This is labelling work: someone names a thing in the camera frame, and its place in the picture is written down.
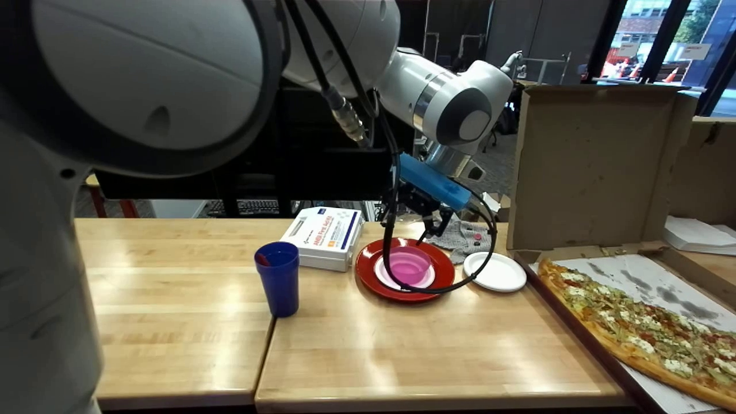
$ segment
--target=blue cup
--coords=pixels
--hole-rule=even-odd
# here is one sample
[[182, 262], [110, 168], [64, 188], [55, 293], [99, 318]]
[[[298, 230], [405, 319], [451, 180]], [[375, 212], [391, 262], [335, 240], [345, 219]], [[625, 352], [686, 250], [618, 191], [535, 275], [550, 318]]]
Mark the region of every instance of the blue cup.
[[255, 250], [255, 269], [273, 318], [294, 315], [298, 308], [298, 247], [272, 240]]

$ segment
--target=floor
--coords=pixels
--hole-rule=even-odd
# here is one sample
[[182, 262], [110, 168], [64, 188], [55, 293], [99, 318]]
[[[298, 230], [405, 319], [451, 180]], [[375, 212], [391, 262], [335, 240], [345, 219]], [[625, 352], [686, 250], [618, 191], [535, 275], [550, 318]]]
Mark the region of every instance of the floor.
[[[482, 152], [474, 157], [485, 174], [474, 182], [474, 188], [488, 193], [512, 193], [512, 162], [515, 162], [515, 136], [497, 136], [497, 145], [485, 145]], [[156, 216], [150, 199], [134, 199], [138, 216]], [[106, 216], [125, 216], [118, 199], [103, 203]], [[272, 199], [240, 203], [243, 216], [266, 214], [275, 209]], [[219, 199], [209, 199], [195, 216], [220, 216], [222, 206]], [[76, 197], [76, 216], [99, 216], [92, 194], [83, 188]]]

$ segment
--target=white box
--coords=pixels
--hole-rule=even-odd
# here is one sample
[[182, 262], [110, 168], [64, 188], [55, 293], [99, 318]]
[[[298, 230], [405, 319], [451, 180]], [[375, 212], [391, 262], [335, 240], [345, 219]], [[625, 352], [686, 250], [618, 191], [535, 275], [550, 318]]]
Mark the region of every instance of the white box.
[[301, 266], [348, 272], [362, 228], [359, 209], [308, 206], [298, 212], [281, 240], [298, 247]]

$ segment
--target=wooden countertop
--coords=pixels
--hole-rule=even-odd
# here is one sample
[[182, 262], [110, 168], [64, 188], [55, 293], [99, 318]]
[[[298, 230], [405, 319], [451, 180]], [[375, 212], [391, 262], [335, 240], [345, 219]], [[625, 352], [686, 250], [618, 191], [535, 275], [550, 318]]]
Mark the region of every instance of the wooden countertop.
[[288, 221], [79, 219], [103, 407], [250, 405], [272, 332], [253, 247]]
[[[420, 223], [398, 235], [419, 237]], [[367, 224], [359, 245], [379, 237]], [[301, 269], [298, 283], [298, 313], [273, 329], [259, 411], [625, 405], [533, 286], [492, 293], [472, 285], [401, 306], [363, 291], [349, 272]]]

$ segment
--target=gray floor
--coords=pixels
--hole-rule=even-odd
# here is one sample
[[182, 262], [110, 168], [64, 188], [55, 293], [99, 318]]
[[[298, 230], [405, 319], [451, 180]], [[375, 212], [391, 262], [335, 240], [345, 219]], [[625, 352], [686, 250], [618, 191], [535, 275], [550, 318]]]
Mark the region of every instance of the gray floor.
[[[474, 157], [480, 168], [485, 169], [482, 180], [474, 182], [472, 185], [488, 193], [512, 193], [512, 161], [515, 161], [515, 136], [500, 136], [497, 145], [485, 145], [485, 152], [479, 152]], [[118, 199], [103, 203], [106, 216], [121, 216]], [[156, 216], [150, 199], [135, 199], [138, 216]], [[219, 203], [212, 199], [203, 209], [199, 216], [214, 216], [220, 212]], [[97, 209], [92, 204], [90, 193], [83, 188], [76, 197], [76, 216], [97, 216]]]

